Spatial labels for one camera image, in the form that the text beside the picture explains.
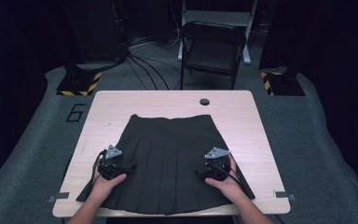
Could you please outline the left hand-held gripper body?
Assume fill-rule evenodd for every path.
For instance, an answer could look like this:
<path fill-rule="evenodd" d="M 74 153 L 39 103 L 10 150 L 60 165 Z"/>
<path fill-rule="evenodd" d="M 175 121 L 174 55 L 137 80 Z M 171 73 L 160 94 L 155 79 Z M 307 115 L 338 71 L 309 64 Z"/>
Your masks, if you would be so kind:
<path fill-rule="evenodd" d="M 111 180 L 129 171 L 127 167 L 119 164 L 122 155 L 123 152 L 112 145 L 109 145 L 108 149 L 104 149 L 101 152 L 98 172 L 103 178 Z"/>

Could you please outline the person's left hand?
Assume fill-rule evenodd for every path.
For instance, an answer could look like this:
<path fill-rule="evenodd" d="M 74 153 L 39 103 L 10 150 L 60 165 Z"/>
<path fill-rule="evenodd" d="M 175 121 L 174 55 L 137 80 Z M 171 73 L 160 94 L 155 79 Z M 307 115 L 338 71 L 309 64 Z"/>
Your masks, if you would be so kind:
<path fill-rule="evenodd" d="M 89 199 L 94 203 L 102 204 L 110 195 L 113 188 L 123 182 L 126 177 L 126 174 L 122 174 L 117 176 L 116 178 L 107 180 L 101 177 L 101 174 L 98 171 L 95 171 Z"/>

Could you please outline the black pleated skirt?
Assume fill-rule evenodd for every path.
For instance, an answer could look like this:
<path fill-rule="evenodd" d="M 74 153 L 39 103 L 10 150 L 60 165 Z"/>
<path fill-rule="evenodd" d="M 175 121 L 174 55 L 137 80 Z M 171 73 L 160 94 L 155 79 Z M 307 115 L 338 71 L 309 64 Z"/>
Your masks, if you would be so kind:
<path fill-rule="evenodd" d="M 137 166 L 127 172 L 102 207 L 170 215 L 229 204 L 219 189 L 195 174 L 213 147 L 228 149 L 209 115 L 181 119 L 132 115 L 116 148 L 123 152 L 121 166 Z"/>

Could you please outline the dark equipment cabinet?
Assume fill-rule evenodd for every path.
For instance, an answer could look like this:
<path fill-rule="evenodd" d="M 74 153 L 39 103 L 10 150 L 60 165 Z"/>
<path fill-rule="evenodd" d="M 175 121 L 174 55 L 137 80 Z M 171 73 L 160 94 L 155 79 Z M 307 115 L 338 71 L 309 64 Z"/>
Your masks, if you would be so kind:
<path fill-rule="evenodd" d="M 127 47 L 117 0 L 62 0 L 85 63 L 120 64 Z"/>

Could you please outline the white metal stand frame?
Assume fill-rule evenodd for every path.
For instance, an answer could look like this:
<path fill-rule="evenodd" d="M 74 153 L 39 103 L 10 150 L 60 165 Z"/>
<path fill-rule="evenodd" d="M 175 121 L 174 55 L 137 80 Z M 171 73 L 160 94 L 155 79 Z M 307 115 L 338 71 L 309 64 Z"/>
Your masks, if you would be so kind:
<path fill-rule="evenodd" d="M 242 27 L 247 40 L 250 39 L 255 11 L 258 0 L 250 0 L 251 8 L 244 12 L 234 11 L 212 11 L 212 10 L 190 10 L 186 8 L 186 0 L 182 3 L 182 24 L 189 21 L 206 21 Z"/>

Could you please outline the person's right hand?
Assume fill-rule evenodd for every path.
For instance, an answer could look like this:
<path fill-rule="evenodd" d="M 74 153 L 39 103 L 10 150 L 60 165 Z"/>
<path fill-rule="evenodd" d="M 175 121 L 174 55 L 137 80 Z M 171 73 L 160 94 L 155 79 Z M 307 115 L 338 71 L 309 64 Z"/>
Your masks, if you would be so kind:
<path fill-rule="evenodd" d="M 245 193 L 242 191 L 239 184 L 239 179 L 236 176 L 236 163 L 231 155 L 228 156 L 230 162 L 230 172 L 228 177 L 223 181 L 218 181 L 212 178 L 207 177 L 205 182 L 219 189 L 230 201 L 234 196 L 239 196 L 240 194 Z"/>

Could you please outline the black tape floor marking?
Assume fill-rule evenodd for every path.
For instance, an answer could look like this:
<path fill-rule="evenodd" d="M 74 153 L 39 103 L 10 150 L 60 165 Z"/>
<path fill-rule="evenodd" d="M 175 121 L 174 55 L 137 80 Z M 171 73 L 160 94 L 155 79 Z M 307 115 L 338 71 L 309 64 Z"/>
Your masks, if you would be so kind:
<path fill-rule="evenodd" d="M 83 116 L 85 104 L 74 104 L 67 115 L 66 122 L 79 122 Z"/>

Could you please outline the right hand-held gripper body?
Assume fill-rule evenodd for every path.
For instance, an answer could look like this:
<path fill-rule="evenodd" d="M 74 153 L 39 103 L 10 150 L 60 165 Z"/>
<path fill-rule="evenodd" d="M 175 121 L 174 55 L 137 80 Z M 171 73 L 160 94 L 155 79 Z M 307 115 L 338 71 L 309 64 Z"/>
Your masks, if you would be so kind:
<path fill-rule="evenodd" d="M 209 177 L 223 181 L 228 177 L 228 173 L 230 172 L 229 155 L 229 150 L 213 147 L 204 155 L 204 162 L 199 170 L 206 173 L 206 178 Z"/>

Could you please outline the black stand base striped edge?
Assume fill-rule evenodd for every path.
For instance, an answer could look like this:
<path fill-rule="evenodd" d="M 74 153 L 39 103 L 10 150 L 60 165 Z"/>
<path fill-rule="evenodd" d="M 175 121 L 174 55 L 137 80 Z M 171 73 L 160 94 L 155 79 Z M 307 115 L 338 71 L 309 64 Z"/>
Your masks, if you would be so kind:
<path fill-rule="evenodd" d="M 92 95 L 101 75 L 101 73 L 93 72 L 81 72 L 75 76 L 66 74 L 59 84 L 56 94 L 65 96 Z"/>
<path fill-rule="evenodd" d="M 298 80 L 282 73 L 261 73 L 267 94 L 270 96 L 304 96 Z"/>

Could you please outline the grey tape piece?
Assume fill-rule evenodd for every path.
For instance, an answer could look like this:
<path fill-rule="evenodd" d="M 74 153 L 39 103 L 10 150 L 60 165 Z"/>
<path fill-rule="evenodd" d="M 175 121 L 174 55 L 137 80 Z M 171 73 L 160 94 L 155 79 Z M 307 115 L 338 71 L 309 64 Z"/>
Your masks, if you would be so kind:
<path fill-rule="evenodd" d="M 55 195 L 48 196 L 47 202 L 48 203 L 55 203 L 59 199 L 67 199 L 69 197 L 70 192 L 59 192 Z"/>
<path fill-rule="evenodd" d="M 296 200 L 295 194 L 288 193 L 286 191 L 274 190 L 273 195 L 276 198 L 284 198 L 284 199 L 287 199 L 288 201 L 295 201 Z"/>

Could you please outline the black folding chair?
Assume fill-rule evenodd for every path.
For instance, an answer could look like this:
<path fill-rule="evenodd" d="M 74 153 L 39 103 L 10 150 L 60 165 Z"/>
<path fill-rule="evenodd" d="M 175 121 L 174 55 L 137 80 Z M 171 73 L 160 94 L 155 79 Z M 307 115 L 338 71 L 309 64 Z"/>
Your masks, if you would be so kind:
<path fill-rule="evenodd" d="M 180 89 L 184 86 L 185 70 L 230 77 L 233 90 L 243 50 L 247 43 L 245 33 L 238 27 L 189 21 L 181 28 L 182 59 Z"/>

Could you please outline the dark curtain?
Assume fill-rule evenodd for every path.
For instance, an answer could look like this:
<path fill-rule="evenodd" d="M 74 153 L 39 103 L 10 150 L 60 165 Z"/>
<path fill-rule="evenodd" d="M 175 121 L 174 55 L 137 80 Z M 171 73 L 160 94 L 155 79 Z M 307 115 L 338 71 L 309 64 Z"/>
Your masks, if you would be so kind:
<path fill-rule="evenodd" d="M 358 0 L 278 0 L 259 67 L 289 68 L 295 60 L 358 175 Z"/>
<path fill-rule="evenodd" d="M 63 0 L 0 0 L 0 169 L 66 56 L 80 59 Z"/>

